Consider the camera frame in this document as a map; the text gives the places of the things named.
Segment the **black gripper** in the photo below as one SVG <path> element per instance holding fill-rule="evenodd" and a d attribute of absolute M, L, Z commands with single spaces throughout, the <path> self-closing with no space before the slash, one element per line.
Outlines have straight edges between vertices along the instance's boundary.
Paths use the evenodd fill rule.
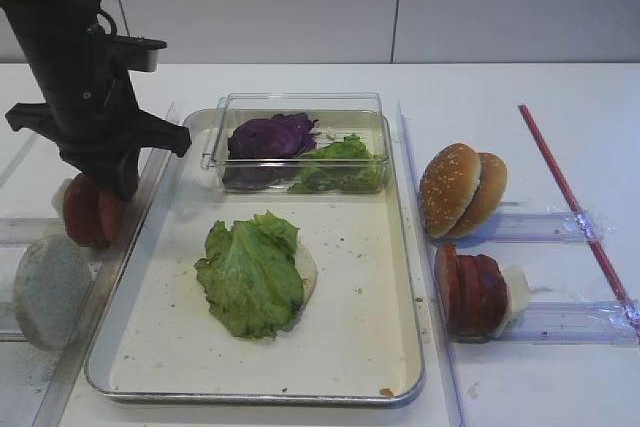
<path fill-rule="evenodd" d="M 139 109 L 123 59 L 131 44 L 104 29 L 101 0 L 3 0 L 3 10 L 42 92 L 6 115 L 59 145 L 63 161 L 119 200 L 138 188 L 140 150 L 183 157 L 189 129 Z"/>

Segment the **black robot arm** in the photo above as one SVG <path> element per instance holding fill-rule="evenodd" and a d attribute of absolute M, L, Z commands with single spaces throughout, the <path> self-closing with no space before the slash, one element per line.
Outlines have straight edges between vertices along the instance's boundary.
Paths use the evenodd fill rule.
<path fill-rule="evenodd" d="M 159 40 L 120 36 L 101 0 L 1 0 L 1 8 L 42 92 L 6 119 L 54 142 L 61 159 L 121 200 L 138 188 L 142 149 L 182 157 L 187 128 L 143 111 L 129 73 L 153 72 Z"/>

